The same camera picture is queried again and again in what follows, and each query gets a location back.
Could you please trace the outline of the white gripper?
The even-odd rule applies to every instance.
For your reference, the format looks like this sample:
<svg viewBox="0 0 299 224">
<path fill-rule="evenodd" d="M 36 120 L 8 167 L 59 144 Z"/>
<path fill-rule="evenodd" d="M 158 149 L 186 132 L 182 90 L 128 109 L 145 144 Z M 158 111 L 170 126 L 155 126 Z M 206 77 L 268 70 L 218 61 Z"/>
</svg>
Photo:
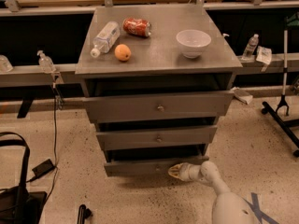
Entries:
<svg viewBox="0 0 299 224">
<path fill-rule="evenodd" d="M 197 181 L 200 174 L 200 166 L 190 163 L 176 164 L 168 169 L 168 174 L 182 181 Z"/>
</svg>

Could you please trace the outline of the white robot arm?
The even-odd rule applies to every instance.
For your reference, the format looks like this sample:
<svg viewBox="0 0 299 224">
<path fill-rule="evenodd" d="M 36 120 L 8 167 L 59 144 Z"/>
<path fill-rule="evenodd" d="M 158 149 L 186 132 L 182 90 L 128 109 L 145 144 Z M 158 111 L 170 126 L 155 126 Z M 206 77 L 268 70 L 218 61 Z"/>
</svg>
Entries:
<svg viewBox="0 0 299 224">
<path fill-rule="evenodd" d="M 179 163 L 170 167 L 168 174 L 184 182 L 195 181 L 214 189 L 216 199 L 212 207 L 212 224 L 261 224 L 249 204 L 224 182 L 214 162 L 204 161 L 201 165 Z"/>
</svg>

